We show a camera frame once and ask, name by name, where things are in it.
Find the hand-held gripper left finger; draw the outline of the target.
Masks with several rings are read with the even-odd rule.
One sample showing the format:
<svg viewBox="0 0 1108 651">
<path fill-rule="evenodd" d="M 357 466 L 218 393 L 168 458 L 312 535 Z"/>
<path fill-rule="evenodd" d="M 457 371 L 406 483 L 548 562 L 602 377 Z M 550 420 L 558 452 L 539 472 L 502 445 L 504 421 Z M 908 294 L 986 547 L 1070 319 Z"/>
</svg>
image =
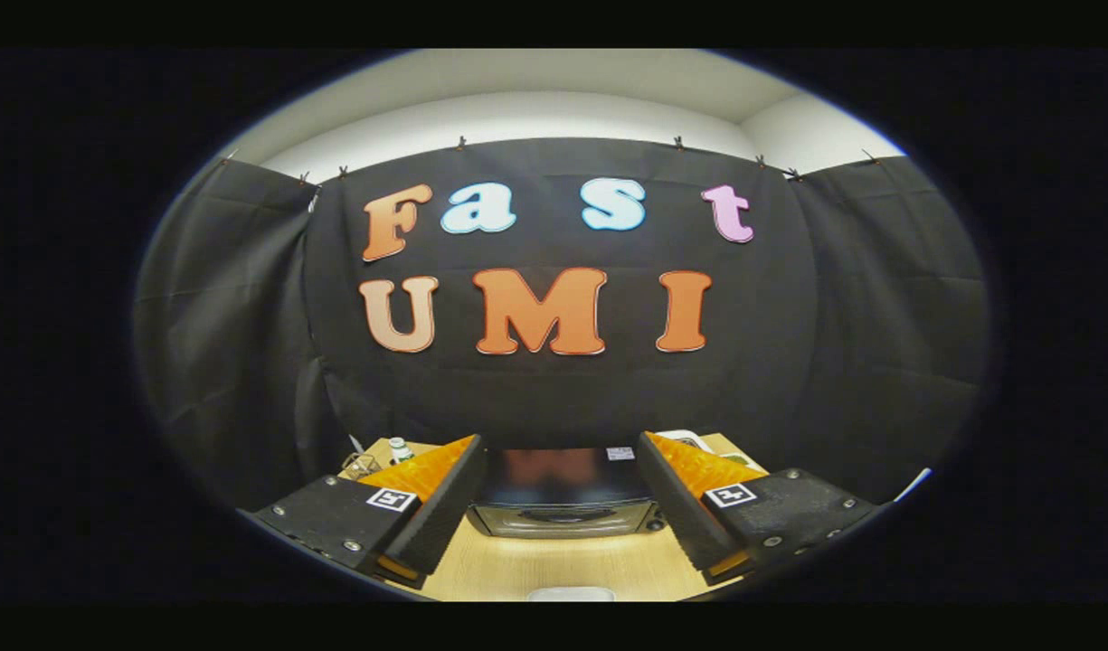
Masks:
<svg viewBox="0 0 1108 651">
<path fill-rule="evenodd" d="M 356 574 L 420 589 L 488 469 L 479 434 L 375 474 L 324 476 L 249 514 L 280 539 Z"/>
</svg>

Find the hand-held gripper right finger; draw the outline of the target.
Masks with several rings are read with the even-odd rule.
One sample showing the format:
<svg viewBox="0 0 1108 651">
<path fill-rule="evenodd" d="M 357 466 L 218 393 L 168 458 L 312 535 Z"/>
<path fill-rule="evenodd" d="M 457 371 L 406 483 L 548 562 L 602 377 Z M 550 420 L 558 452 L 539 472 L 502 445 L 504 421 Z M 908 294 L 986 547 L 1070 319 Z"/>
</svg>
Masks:
<svg viewBox="0 0 1108 651">
<path fill-rule="evenodd" d="M 880 514 L 809 471 L 767 471 L 644 432 L 637 466 L 704 580 L 771 577 L 814 559 Z"/>
</svg>

